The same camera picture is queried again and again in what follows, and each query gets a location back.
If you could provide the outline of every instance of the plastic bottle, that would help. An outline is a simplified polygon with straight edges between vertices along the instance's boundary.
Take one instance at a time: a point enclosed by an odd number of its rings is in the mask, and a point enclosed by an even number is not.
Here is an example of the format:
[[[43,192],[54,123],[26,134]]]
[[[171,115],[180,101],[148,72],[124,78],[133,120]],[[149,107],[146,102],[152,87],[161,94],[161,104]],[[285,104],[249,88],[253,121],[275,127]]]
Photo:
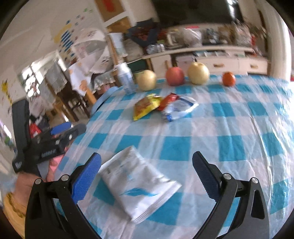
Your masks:
[[[115,66],[117,69],[117,78],[122,84],[126,94],[133,94],[136,92],[136,86],[133,80],[133,74],[128,67],[127,63],[121,63]]]

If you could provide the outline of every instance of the white snack packet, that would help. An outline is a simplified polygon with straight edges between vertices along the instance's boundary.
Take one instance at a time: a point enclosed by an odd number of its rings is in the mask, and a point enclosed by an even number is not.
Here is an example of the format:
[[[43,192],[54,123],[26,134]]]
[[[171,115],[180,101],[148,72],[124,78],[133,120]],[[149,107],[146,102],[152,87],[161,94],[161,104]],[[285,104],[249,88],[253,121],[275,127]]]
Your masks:
[[[148,218],[181,187],[147,163],[134,146],[104,163],[99,174],[134,224]]]

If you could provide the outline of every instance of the television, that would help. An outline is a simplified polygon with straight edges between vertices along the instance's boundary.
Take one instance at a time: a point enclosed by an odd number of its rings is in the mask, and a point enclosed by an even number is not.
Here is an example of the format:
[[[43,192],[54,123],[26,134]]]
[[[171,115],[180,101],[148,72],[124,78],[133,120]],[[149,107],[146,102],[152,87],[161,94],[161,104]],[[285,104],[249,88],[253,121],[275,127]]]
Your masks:
[[[243,21],[238,0],[152,0],[162,27]]]

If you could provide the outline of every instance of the red snack wrapper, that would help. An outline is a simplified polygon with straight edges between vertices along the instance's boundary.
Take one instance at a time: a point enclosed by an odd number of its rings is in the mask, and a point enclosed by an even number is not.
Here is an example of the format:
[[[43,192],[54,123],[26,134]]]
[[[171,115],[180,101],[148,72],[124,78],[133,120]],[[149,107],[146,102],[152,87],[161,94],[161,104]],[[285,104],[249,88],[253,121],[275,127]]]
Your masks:
[[[35,136],[37,136],[41,132],[42,131],[40,130],[40,128],[35,123],[32,123],[30,125],[30,135],[31,135],[31,138],[34,138]]]
[[[163,111],[164,108],[171,102],[174,102],[176,101],[177,99],[179,98],[179,96],[177,94],[174,94],[174,93],[170,93],[167,97],[165,97],[159,107],[157,108],[159,111]]]

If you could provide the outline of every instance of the blue and white checkered tablecloth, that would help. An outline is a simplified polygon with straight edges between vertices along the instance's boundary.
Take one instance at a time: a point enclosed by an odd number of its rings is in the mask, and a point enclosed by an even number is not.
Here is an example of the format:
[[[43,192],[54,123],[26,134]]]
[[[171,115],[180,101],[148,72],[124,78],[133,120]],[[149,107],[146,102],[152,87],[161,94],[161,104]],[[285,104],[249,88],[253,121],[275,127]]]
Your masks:
[[[235,179],[257,177],[268,206],[273,237],[294,207],[293,94],[286,81],[264,76],[237,76],[236,86],[223,87],[221,76],[207,85],[178,87],[158,80],[149,92],[126,95],[120,88],[90,119],[61,161],[55,179],[71,174],[93,152],[102,161],[134,145],[143,158],[183,186],[161,208],[138,225],[120,208],[99,175],[78,205],[104,239],[189,239],[197,233],[215,202],[206,194],[193,166],[200,151],[208,162]],[[195,98],[199,106],[171,123],[153,111],[133,121],[134,104],[149,93],[170,92]],[[222,229],[228,230],[238,205],[235,199]]]

